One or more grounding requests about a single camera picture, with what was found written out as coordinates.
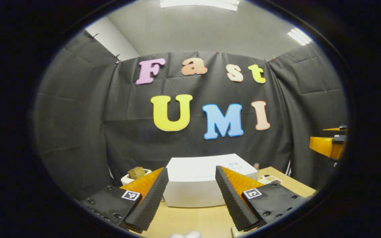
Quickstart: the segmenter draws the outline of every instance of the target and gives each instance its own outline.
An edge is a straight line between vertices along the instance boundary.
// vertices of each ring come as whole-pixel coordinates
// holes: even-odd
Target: fluorescent light
[[[168,8],[168,7],[174,7],[174,6],[189,6],[189,5],[210,6],[210,7],[217,7],[217,8],[237,11],[237,5],[239,5],[239,1],[237,0],[160,0],[161,8]]]
[[[291,38],[293,38],[295,41],[299,42],[301,45],[306,45],[305,42],[303,42],[299,37],[297,37],[294,33],[289,32],[287,33]]]
[[[311,42],[311,38],[309,38],[304,32],[299,30],[298,28],[292,29],[289,33],[287,33],[291,38],[295,41],[299,42],[301,45],[306,45]]]
[[[295,36],[297,36],[299,39],[301,39],[303,42],[305,42],[306,44],[309,44],[309,41],[304,37],[302,36],[299,32],[295,31],[294,29],[291,30],[291,32],[293,34],[295,34]]]
[[[311,42],[311,38],[307,36],[303,31],[299,30],[298,28],[295,28],[295,31],[297,31],[299,34],[301,34],[305,39],[307,39],[309,42]]]

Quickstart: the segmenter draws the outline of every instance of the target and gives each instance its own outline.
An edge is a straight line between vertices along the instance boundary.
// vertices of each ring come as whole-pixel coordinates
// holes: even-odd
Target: black curtain
[[[347,125],[346,97],[332,64],[314,44],[268,62],[284,96],[292,131],[292,177],[315,189],[333,172],[334,162],[309,148],[322,129]]]
[[[185,59],[198,57],[206,74],[185,76]],[[136,85],[139,62],[164,58],[153,83]],[[55,57],[38,90],[35,130],[38,153],[55,181],[77,199],[106,184],[121,184],[135,166],[155,170],[171,157],[236,153],[250,164],[285,172],[318,188],[332,165],[309,149],[309,137],[324,128],[347,123],[346,102],[326,57],[313,45],[298,47],[266,63],[246,56],[216,52],[163,53],[114,65],[114,56],[88,33],[76,36]],[[244,80],[233,82],[225,66],[236,64]],[[248,66],[264,69],[257,83]],[[168,118],[179,119],[177,95],[190,94],[190,122],[166,132],[153,122],[153,96],[168,95]],[[266,102],[271,127],[257,131],[253,101]],[[206,140],[205,104],[223,114],[232,103],[242,105],[244,134]],[[114,181],[109,176],[109,167]]]
[[[55,182],[82,199],[112,184],[102,115],[115,57],[83,31],[48,67],[34,109],[36,149]]]

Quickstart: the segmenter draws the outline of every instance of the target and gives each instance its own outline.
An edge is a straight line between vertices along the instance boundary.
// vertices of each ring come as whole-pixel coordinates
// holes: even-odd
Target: white box
[[[236,154],[171,158],[166,166],[168,184],[165,187],[164,199],[167,206],[201,208],[224,205],[216,181],[217,165],[253,180],[258,178],[258,171]]]

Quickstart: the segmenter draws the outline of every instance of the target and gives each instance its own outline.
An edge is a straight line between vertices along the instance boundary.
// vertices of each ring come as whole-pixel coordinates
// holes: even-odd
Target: blue letter m
[[[215,139],[218,137],[216,127],[221,136],[224,137],[229,125],[230,130],[228,135],[230,137],[237,137],[243,134],[240,125],[240,110],[242,110],[242,105],[230,104],[225,116],[223,116],[216,104],[207,104],[202,107],[202,110],[207,113],[207,133],[204,135],[205,139]]]

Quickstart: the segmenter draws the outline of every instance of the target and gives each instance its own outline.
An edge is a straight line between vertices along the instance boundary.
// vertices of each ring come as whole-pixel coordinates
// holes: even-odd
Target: table surface
[[[277,177],[282,181],[281,185],[300,196],[311,196],[316,191],[273,167],[260,169],[258,179],[261,175]],[[174,233],[184,235],[195,230],[202,233],[202,238],[233,238],[231,233],[233,226],[226,205],[209,208],[172,208],[165,202],[160,202],[150,227],[139,235],[149,238],[169,238]]]

